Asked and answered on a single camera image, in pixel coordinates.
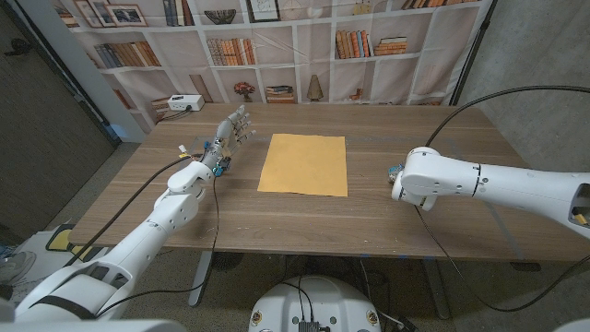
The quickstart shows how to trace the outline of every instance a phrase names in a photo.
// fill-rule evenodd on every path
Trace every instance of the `printed wall backdrop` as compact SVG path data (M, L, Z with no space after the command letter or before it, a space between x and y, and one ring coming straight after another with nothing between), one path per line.
M53 0L149 132L208 102L448 102L491 0Z

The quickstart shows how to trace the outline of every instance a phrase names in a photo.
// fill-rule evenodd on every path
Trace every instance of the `bowl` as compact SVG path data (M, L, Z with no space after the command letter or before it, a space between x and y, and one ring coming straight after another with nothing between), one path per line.
M205 15L216 25L230 24L236 16L236 10L206 10Z

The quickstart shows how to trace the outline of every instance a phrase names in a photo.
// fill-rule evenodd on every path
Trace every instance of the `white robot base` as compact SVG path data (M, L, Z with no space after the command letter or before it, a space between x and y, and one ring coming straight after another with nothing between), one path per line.
M300 301L297 287L309 295L309 301L303 291ZM258 300L249 323L250 332L330 330L379 332L381 325L367 297L346 282L325 276L303 276L301 284L299 277L277 284Z

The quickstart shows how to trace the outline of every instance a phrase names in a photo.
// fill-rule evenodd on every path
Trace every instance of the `picture frame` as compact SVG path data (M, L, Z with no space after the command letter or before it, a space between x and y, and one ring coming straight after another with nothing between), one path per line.
M106 8L117 27L148 26L138 5L107 5Z
M280 21L278 0L246 0L250 23Z
M86 0L77 0L74 1L77 10L80 12L80 15L86 20L86 23L91 28L104 28L102 23L100 23L99 17L92 9L92 6Z
M88 3L99 17L100 23L105 28L114 28L116 25L112 21L111 15L106 6L109 4L109 0L88 0Z

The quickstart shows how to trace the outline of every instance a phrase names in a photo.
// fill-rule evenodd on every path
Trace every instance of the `white robotic arm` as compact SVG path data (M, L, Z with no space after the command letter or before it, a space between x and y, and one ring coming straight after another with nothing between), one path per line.
M16 322L79 321L93 319L104 308L129 296L166 240L191 221L205 196L201 186L227 169L230 156L255 131L244 134L244 107L218 127L214 142L201 161L192 161L168 181L168 189L154 210L106 256L64 267L33 290L16 310ZM128 302L101 314L99 319L118 318Z
M590 173L541 172L454 160L414 148L390 171L392 198L430 210L437 196L471 196L553 219L590 239Z

